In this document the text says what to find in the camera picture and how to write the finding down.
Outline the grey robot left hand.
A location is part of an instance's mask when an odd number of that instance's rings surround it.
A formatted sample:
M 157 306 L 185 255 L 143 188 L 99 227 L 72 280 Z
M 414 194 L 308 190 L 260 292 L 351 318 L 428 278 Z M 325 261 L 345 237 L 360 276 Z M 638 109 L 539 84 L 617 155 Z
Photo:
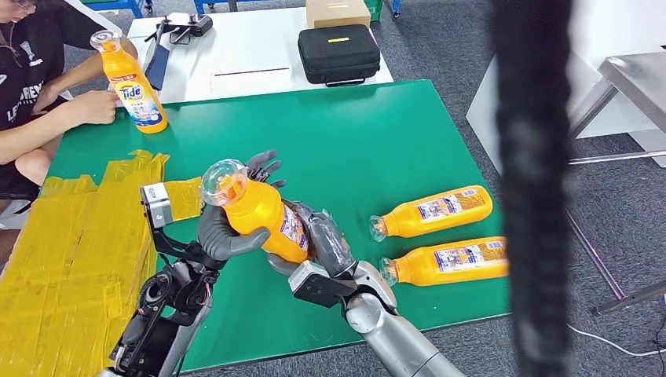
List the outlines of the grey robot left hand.
M 270 149 L 251 157 L 246 166 L 248 177 L 265 182 L 281 162 L 275 160 L 276 149 Z M 248 235 L 240 235 L 229 223 L 220 207 L 205 205 L 196 228 L 196 241 L 203 252 L 217 261 L 226 261 L 237 255 L 259 249 L 270 237 L 267 228 L 258 228 Z

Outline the person's right hand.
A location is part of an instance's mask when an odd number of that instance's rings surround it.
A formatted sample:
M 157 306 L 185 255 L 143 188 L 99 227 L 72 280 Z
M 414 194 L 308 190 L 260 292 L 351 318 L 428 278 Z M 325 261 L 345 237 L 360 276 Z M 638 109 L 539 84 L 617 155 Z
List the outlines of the person's right hand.
M 109 90 L 91 90 L 67 103 L 69 119 L 76 125 L 109 124 L 115 120 L 117 94 Z

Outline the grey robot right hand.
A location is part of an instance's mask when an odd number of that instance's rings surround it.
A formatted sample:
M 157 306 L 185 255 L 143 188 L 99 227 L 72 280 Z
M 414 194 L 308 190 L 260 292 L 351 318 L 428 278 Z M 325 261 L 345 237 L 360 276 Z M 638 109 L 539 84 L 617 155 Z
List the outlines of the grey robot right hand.
M 300 201 L 283 200 L 301 220 L 308 238 L 307 259 L 321 265 L 329 277 L 351 280 L 357 266 L 350 246 L 333 217 Z

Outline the person's left hand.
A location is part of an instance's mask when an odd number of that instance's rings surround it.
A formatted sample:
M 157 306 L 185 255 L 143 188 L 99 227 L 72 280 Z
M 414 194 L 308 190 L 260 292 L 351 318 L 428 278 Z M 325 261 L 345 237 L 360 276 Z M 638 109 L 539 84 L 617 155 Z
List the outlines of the person's left hand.
M 33 106 L 33 114 L 43 113 L 48 106 L 50 106 L 62 93 L 62 90 L 59 89 L 55 84 L 46 83 Z

